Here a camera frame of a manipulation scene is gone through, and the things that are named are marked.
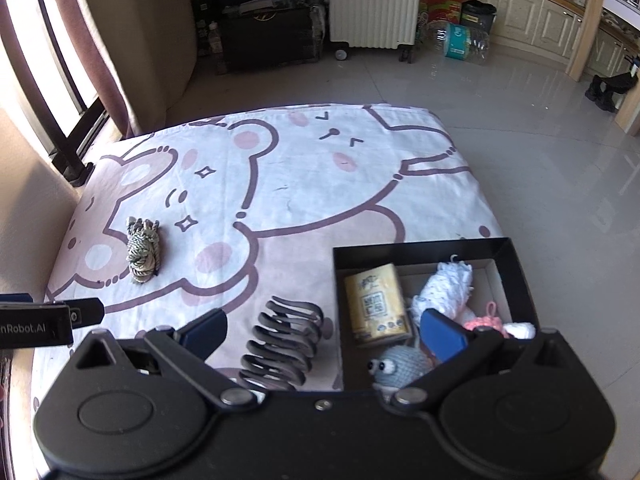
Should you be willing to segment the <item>black luggage bag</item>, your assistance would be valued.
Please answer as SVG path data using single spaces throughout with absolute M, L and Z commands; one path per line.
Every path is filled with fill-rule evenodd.
M 316 62 L 326 36 L 324 0 L 220 0 L 215 23 L 230 72 Z

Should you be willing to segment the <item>braided rope knot ornament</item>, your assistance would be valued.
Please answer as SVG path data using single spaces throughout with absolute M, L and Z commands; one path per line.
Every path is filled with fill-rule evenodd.
M 130 217 L 126 260 L 132 280 L 147 283 L 160 272 L 160 222 Z

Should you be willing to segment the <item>yellow small carton box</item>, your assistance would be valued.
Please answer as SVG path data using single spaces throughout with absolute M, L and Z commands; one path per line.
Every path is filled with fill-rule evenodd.
M 400 281 L 393 264 L 344 279 L 352 334 L 361 347 L 390 344 L 412 336 Z

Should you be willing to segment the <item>black boots pair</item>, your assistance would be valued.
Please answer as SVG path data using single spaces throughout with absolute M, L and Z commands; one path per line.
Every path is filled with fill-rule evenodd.
M 637 82 L 638 76 L 633 75 L 631 72 L 606 78 L 594 75 L 591 79 L 591 84 L 585 92 L 585 97 L 589 101 L 595 102 L 600 110 L 613 113 L 616 111 L 616 106 L 613 101 L 614 94 L 617 93 L 623 96 L 629 90 L 633 89 Z

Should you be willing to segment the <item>red cardboard box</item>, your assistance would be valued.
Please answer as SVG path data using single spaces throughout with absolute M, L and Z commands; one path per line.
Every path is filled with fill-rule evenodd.
M 419 23 L 445 21 L 458 24 L 461 8 L 462 0 L 419 0 Z

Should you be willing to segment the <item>brown hair claw clip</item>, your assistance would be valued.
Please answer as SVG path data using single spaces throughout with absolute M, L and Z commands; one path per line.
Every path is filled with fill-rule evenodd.
M 316 304 L 272 296 L 252 327 L 238 383 L 261 392 L 296 391 L 305 385 L 323 323 L 323 311 Z

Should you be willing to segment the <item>beige curtain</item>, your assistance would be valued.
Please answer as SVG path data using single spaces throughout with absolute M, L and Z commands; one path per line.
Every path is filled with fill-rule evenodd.
M 55 0 L 107 113 L 124 136 L 164 128 L 196 62 L 190 0 Z

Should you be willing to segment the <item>grey crochet snail toy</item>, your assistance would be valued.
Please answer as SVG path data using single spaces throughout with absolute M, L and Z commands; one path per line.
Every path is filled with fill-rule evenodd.
M 367 364 L 373 388 L 385 393 L 405 388 L 432 369 L 432 360 L 420 349 L 409 346 L 387 348 Z

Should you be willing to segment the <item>pack of water bottles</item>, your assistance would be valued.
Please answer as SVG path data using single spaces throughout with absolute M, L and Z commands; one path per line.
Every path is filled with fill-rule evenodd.
M 445 58 L 475 64 L 488 59 L 489 35 L 480 28 L 432 21 L 424 27 L 423 38 L 427 47 Z

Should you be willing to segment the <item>black waste bin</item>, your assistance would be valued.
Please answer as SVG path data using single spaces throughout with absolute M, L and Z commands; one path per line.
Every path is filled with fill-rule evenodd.
M 460 24 L 484 30 L 489 35 L 496 16 L 497 8 L 493 4 L 478 0 L 466 0 L 461 5 Z

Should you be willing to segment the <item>white oil radiator heater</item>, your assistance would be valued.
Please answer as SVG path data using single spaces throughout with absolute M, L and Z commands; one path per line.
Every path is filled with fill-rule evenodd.
M 410 47 L 418 10 L 419 0 L 329 0 L 330 37 L 351 48 Z

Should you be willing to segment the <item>wooden table leg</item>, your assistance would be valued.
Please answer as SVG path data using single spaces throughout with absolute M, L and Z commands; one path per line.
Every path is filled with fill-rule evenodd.
M 580 81 L 582 78 L 600 27 L 603 5 L 604 0 L 587 0 L 585 13 L 582 17 L 582 29 L 577 35 L 577 46 L 574 47 L 565 71 L 571 80 Z

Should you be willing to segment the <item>cartoon bear bed sheet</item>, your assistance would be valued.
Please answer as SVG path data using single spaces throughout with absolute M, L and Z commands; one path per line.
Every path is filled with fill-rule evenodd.
M 137 284 L 130 217 L 160 222 L 160 272 Z M 209 364 L 234 376 L 272 296 L 319 306 L 309 390 L 341 388 L 333 251 L 497 237 L 499 223 L 439 118 L 390 104 L 262 108 L 116 143 L 62 240 L 44 296 L 98 298 L 118 338 L 212 309 L 229 333 Z

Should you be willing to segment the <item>white crochet pouch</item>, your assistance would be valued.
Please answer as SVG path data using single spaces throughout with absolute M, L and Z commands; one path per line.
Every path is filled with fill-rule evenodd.
M 458 261 L 456 255 L 448 262 L 440 262 L 436 272 L 411 300 L 409 312 L 414 324 L 420 324 L 427 309 L 434 309 L 460 324 L 471 321 L 475 318 L 468 307 L 472 284 L 473 268 L 469 263 Z

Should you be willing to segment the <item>pink crochet doll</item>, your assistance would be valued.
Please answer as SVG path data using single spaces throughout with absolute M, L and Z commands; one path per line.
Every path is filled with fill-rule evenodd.
M 533 339 L 536 336 L 536 328 L 532 323 L 503 322 L 498 315 L 498 308 L 495 301 L 489 301 L 488 304 L 486 304 L 486 310 L 483 316 L 469 318 L 462 326 L 466 330 L 489 328 L 490 330 L 496 330 L 504 338 Z

